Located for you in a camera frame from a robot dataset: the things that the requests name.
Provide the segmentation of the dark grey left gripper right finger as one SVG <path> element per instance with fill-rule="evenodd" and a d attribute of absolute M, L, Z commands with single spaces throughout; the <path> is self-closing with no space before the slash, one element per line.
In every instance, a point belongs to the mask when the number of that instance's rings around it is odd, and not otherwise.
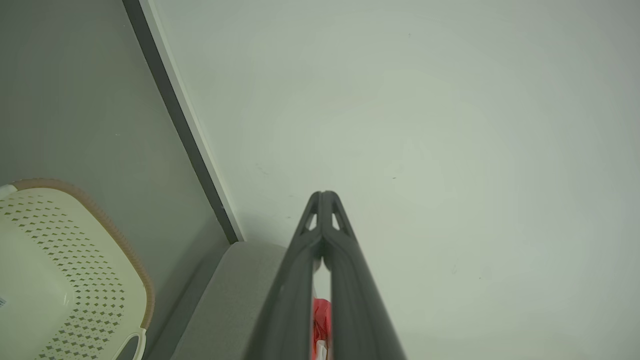
<path fill-rule="evenodd" d="M 322 193 L 322 259 L 330 271 L 335 360 L 404 360 L 377 285 L 338 194 Z"/>

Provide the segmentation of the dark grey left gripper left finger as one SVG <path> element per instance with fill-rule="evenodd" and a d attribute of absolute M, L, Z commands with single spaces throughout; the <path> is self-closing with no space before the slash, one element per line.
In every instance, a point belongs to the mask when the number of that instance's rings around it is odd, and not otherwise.
<path fill-rule="evenodd" d="M 322 192 L 311 194 L 258 315 L 245 360 L 311 360 L 313 289 L 322 259 Z"/>

